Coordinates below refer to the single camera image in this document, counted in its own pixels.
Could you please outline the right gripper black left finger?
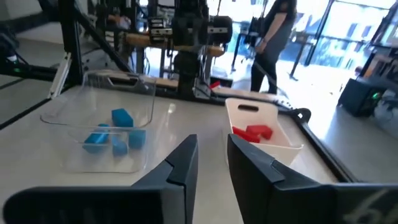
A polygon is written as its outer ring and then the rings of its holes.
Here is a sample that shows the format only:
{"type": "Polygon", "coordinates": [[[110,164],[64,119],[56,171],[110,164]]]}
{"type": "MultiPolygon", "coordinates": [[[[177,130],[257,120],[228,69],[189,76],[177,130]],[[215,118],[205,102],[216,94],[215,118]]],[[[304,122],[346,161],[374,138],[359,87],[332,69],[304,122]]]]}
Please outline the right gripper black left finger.
{"type": "Polygon", "coordinates": [[[131,186],[34,187],[6,200],[5,223],[191,223],[198,138],[187,136],[131,186]]]}

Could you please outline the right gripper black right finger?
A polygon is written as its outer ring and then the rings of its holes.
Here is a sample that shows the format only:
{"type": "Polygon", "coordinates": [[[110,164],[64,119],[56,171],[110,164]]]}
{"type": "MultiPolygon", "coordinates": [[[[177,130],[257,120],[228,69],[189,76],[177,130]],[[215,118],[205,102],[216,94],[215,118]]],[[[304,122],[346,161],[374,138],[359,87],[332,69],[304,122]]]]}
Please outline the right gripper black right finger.
{"type": "Polygon", "coordinates": [[[397,223],[394,184],[321,184],[234,134],[227,152],[244,223],[397,223]]]}

